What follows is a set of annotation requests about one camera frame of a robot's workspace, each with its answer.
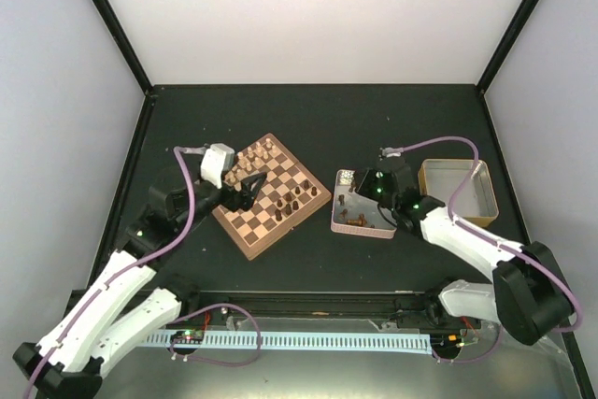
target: white wall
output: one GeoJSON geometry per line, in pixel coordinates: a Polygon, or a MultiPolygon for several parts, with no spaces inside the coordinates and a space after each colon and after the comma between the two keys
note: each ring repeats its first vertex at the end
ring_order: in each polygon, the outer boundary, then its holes
{"type": "Polygon", "coordinates": [[[475,83],[521,0],[110,0],[154,83],[475,83]]]}
{"type": "Polygon", "coordinates": [[[0,396],[85,286],[142,92],[91,0],[0,0],[0,396]]]}
{"type": "Polygon", "coordinates": [[[598,382],[598,2],[541,0],[489,90],[532,238],[552,247],[587,312],[598,382]]]}

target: black table surface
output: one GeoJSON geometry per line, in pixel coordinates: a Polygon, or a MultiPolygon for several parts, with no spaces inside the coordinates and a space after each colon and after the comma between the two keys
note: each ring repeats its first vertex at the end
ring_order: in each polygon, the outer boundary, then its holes
{"type": "MultiPolygon", "coordinates": [[[[155,93],[120,232],[147,201],[156,175],[176,165],[176,145],[224,142],[241,150],[273,133],[332,192],[337,170],[371,166],[380,147],[463,135],[476,142],[491,172],[500,215],[489,230],[523,239],[473,85],[163,86],[155,93]]],[[[471,150],[443,143],[406,153],[414,175],[428,158],[470,159],[471,150]]],[[[486,281],[450,252],[413,235],[397,232],[383,240],[333,233],[331,208],[322,207],[251,262],[209,217],[158,278],[177,272],[204,291],[245,292],[419,292],[445,278],[486,281]]]]}

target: metal tin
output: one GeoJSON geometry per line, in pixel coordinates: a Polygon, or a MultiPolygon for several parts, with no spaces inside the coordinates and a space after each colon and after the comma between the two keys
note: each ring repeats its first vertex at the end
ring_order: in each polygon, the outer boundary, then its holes
{"type": "MultiPolygon", "coordinates": [[[[396,228],[390,226],[380,217],[377,210],[377,203],[373,200],[351,192],[351,182],[353,181],[353,170],[339,170],[336,173],[335,197],[333,198],[333,216],[330,228],[335,233],[363,235],[366,237],[392,238],[396,228]],[[339,197],[343,195],[343,205],[340,204],[339,197]],[[357,219],[363,214],[367,220],[365,226],[351,226],[347,224],[349,219],[357,219]]],[[[388,210],[382,211],[389,220],[392,221],[391,213],[388,210]]]]}
{"type": "MultiPolygon", "coordinates": [[[[421,193],[448,203],[471,170],[472,163],[470,159],[426,159],[418,173],[421,193]]],[[[457,197],[455,212],[481,227],[488,226],[498,217],[490,171],[484,161],[479,161],[479,169],[472,181],[457,197]]]]}

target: red wire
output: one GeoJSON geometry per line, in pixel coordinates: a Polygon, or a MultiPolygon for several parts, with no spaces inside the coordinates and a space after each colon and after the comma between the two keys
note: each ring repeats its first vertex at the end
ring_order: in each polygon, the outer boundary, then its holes
{"type": "Polygon", "coordinates": [[[469,322],[469,320],[466,317],[461,317],[461,319],[463,320],[463,322],[467,325],[467,327],[469,329],[474,331],[474,334],[476,334],[477,338],[479,338],[479,334],[477,333],[477,330],[474,329],[474,326],[471,325],[471,322],[469,322]]]}
{"type": "Polygon", "coordinates": [[[207,330],[207,325],[209,324],[210,315],[206,312],[206,321],[204,322],[204,332],[207,330]]]}

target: white cable tray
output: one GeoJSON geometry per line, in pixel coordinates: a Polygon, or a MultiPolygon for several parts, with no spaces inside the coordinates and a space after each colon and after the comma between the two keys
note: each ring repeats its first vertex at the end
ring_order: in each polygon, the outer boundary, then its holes
{"type": "MultiPolygon", "coordinates": [[[[171,335],[179,331],[159,330],[139,345],[142,348],[169,348],[171,335]]],[[[201,344],[176,344],[181,349],[255,349],[255,332],[206,331],[201,344]]],[[[262,332],[262,349],[344,350],[373,352],[432,353],[429,335],[346,334],[313,332],[262,332]]]]}

